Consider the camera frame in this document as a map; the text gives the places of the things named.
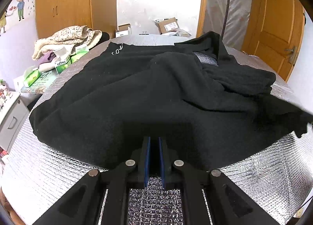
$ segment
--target cartoon girl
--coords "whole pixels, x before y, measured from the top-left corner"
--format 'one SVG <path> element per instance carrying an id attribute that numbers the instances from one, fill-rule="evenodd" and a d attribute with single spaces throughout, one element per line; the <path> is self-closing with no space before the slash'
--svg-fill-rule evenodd
<path id="1" fill-rule="evenodd" d="M 7 11 L 4 12 L 4 14 L 2 15 L 1 19 L 0 19 L 0 33 L 1 33 L 1 28 L 3 28 L 3 33 L 5 33 L 5 25 L 7 24 L 7 20 L 6 17 L 11 16 L 12 14 L 7 14 Z"/>

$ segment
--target purple cloth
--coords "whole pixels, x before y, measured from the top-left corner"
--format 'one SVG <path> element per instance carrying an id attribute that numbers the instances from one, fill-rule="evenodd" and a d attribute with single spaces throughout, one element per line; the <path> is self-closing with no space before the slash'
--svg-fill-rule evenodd
<path id="1" fill-rule="evenodd" d="M 54 54 L 54 52 L 52 50 L 47 52 L 41 58 L 39 58 L 39 60 L 37 61 L 37 67 L 39 67 L 39 65 L 41 65 L 41 64 L 51 62 L 52 59 L 55 57 L 56 57 L 56 55 Z"/>

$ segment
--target silver screw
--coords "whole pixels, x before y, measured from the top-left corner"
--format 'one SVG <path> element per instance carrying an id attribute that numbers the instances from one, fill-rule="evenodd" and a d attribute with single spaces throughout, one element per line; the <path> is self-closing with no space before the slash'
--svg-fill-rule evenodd
<path id="1" fill-rule="evenodd" d="M 129 166 L 129 167 L 134 166 L 135 163 L 136 163 L 136 162 L 135 162 L 134 160 L 127 160 L 127 161 L 125 162 L 126 166 Z"/>
<path id="2" fill-rule="evenodd" d="M 221 175 L 221 171 L 220 170 L 218 170 L 218 169 L 213 169 L 212 171 L 211 171 L 211 174 L 212 174 L 212 176 L 214 176 L 214 177 L 219 177 L 220 175 Z"/>
<path id="3" fill-rule="evenodd" d="M 184 165 L 184 162 L 182 160 L 176 160 L 174 161 L 174 165 L 177 167 L 181 167 L 182 165 Z"/>
<path id="4" fill-rule="evenodd" d="M 89 170 L 88 172 L 88 175 L 91 177 L 95 177 L 97 174 L 98 174 L 98 170 L 96 169 Z"/>

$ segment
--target wooden wardrobe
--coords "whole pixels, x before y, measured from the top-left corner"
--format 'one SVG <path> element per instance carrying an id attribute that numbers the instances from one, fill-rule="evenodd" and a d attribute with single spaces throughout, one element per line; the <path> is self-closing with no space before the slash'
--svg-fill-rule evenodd
<path id="1" fill-rule="evenodd" d="M 114 38 L 116 0 L 36 0 L 36 26 L 40 39 L 74 25 L 87 25 Z"/>

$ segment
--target cabinet handle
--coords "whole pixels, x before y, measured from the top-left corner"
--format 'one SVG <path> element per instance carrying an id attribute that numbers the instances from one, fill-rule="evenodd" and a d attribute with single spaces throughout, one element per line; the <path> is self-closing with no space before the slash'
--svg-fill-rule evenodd
<path id="1" fill-rule="evenodd" d="M 13 119 L 12 119 L 12 121 L 10 122 L 9 127 L 8 127 L 7 129 L 8 129 L 8 130 L 12 130 L 12 129 L 14 128 L 14 126 L 16 125 L 17 122 L 18 122 L 18 120 L 17 120 L 17 118 L 14 116 Z"/>

